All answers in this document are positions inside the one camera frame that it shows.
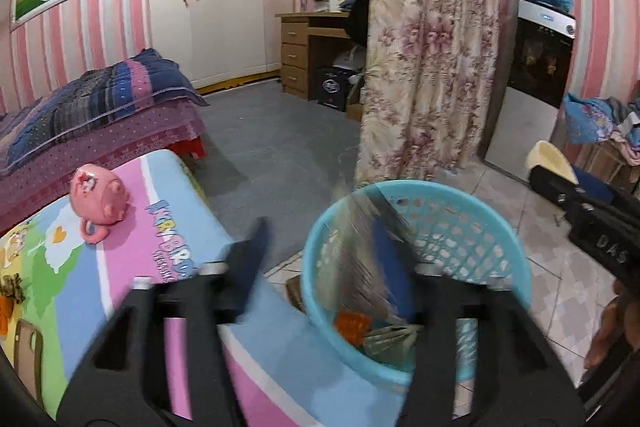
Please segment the person's hand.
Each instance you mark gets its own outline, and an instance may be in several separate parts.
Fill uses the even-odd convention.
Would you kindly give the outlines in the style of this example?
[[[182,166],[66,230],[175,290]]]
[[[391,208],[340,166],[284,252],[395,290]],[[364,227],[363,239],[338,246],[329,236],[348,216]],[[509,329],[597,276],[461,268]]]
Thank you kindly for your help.
[[[594,369],[600,365],[608,350],[619,335],[623,335],[636,352],[639,350],[639,300],[618,296],[604,309],[600,329],[591,340],[590,348],[584,362],[584,369]]]

